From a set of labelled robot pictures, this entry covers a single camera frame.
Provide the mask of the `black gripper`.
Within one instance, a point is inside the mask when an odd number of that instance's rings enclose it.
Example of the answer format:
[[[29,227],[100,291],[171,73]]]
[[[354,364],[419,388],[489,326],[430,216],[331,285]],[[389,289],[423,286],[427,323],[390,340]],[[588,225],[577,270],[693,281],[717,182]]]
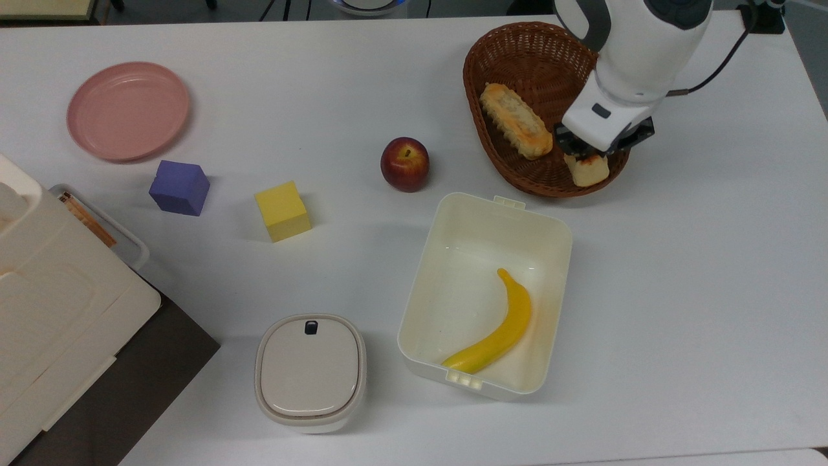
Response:
[[[571,157],[578,157],[579,160],[588,160],[591,157],[610,157],[615,153],[621,151],[629,151],[641,142],[649,139],[655,133],[653,118],[648,116],[642,119],[638,124],[630,125],[624,129],[619,136],[613,141],[611,150],[600,151],[596,148],[586,148],[582,150],[582,140],[577,137],[564,124],[558,123],[555,125],[555,139],[564,154]]]

